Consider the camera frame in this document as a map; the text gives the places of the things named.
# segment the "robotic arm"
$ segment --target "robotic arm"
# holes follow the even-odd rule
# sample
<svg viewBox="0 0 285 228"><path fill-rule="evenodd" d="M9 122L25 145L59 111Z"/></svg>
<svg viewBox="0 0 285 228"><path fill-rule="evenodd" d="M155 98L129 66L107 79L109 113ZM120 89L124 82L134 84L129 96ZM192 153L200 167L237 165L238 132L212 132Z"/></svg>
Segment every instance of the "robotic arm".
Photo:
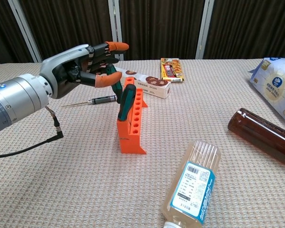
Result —
<svg viewBox="0 0 285 228"><path fill-rule="evenodd" d="M46 107L50 97L60 99L79 84L112 86L119 102L122 73L102 74L106 74L108 64L118 62L114 55L128 48L118 42L80 45L45 59L38 76L24 74L0 83L0 131Z"/></svg>

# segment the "brown bottle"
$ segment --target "brown bottle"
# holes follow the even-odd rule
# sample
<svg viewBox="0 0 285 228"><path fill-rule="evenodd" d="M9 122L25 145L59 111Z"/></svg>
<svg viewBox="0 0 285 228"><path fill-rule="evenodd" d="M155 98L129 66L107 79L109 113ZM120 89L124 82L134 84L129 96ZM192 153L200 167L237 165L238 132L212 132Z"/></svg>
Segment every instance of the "brown bottle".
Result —
<svg viewBox="0 0 285 228"><path fill-rule="evenodd" d="M231 118L228 129L285 164L285 130L245 108Z"/></svg>

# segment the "silver metal cylinder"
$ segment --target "silver metal cylinder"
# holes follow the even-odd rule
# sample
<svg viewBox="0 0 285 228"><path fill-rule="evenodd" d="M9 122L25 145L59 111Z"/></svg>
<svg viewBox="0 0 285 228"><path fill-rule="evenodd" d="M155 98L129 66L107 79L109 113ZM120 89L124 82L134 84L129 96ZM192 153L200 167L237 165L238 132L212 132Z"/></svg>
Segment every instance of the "silver metal cylinder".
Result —
<svg viewBox="0 0 285 228"><path fill-rule="evenodd" d="M41 76L25 74L0 83L0 131L45 107L52 94Z"/></svg>

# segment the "screwdriver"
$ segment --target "screwdriver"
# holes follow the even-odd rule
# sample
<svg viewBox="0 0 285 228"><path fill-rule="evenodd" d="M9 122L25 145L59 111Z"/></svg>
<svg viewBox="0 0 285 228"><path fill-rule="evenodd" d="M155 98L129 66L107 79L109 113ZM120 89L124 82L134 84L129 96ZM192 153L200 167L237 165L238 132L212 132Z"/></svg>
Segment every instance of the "screwdriver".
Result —
<svg viewBox="0 0 285 228"><path fill-rule="evenodd" d="M118 113L118 120L125 121L128 118L128 113L134 103L136 96L136 86L128 84L122 94L120 101L120 110Z"/></svg>
<svg viewBox="0 0 285 228"><path fill-rule="evenodd" d="M117 70L115 69L114 65L112 63L109 63L106 66L106 74L110 75L110 74L115 73L115 72L117 72ZM122 84L120 83L120 81L118 81L114 85L112 85L112 89L117 96L117 103L120 104L120 100L121 100L122 94L123 94L123 87L122 87Z"/></svg>
<svg viewBox="0 0 285 228"><path fill-rule="evenodd" d="M116 100L117 100L116 95L113 95L113 96L103 96L103 97L93 98L92 100L88 100L86 102L65 105L63 107L75 106L75 105L83 105L83 104L96 105L96 104L103 104L103 103L113 102L113 101L116 101Z"/></svg>

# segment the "yellow package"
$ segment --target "yellow package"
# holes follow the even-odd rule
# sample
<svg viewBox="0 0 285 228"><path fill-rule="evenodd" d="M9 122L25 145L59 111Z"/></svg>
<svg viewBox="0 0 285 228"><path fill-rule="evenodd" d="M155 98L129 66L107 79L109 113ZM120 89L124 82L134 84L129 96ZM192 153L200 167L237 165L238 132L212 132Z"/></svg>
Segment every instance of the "yellow package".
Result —
<svg viewBox="0 0 285 228"><path fill-rule="evenodd" d="M184 72L178 58L161 58L161 79L171 82L183 82Z"/></svg>

